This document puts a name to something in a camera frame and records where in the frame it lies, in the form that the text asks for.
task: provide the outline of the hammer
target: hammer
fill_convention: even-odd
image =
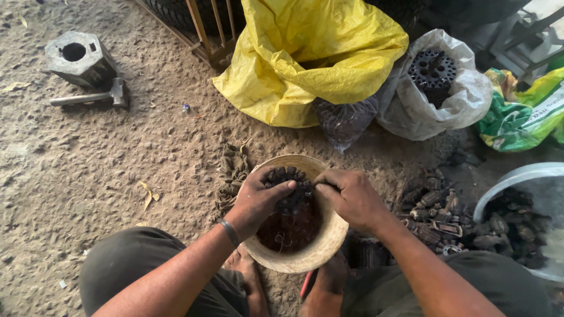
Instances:
[[[129,104],[129,97],[127,95],[127,87],[125,86],[125,81],[121,78],[114,78],[112,81],[112,89],[107,93],[53,98],[50,99],[49,102],[51,103],[51,105],[67,105],[87,103],[104,99],[113,99],[113,105],[116,107],[127,107]]]

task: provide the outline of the hand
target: hand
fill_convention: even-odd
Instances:
[[[256,234],[274,211],[274,205],[296,189],[294,180],[266,189],[264,182],[272,170],[274,166],[267,166],[250,173],[239,190],[237,202],[224,217],[235,229],[240,242]]]
[[[368,178],[359,171],[328,169],[315,179],[314,184],[315,189],[331,202],[335,212],[359,231],[378,235],[374,230],[382,227],[383,222],[391,218],[397,222]]]

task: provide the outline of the hammer head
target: hammer head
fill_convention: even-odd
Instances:
[[[110,91],[113,97],[113,105],[116,107],[127,108],[129,106],[129,95],[127,93],[127,86],[125,80],[121,78],[114,78],[112,81],[112,90]]]

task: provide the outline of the woven basket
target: woven basket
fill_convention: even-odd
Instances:
[[[306,172],[307,178],[312,181],[327,168],[313,157],[291,154],[271,158],[254,168],[253,171],[269,165],[295,166],[298,170]],[[345,240],[349,224],[335,213],[330,202],[321,194],[314,192],[314,196],[323,217],[321,229],[314,241],[298,252],[284,254],[265,247],[255,235],[244,241],[243,245],[258,263],[276,272],[297,274],[320,267],[337,253]]]

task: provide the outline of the dark green pants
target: dark green pants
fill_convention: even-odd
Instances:
[[[98,242],[80,272],[79,289],[86,315],[91,316],[121,290],[185,248],[175,237],[148,227],[130,228]],[[513,260],[488,252],[467,252],[449,257],[447,263],[508,317],[549,316],[545,290]],[[248,316],[242,274],[223,269],[198,295],[187,316],[230,316],[208,291],[212,287],[242,316]],[[359,271],[356,277],[350,278],[341,315],[423,316],[397,267]]]

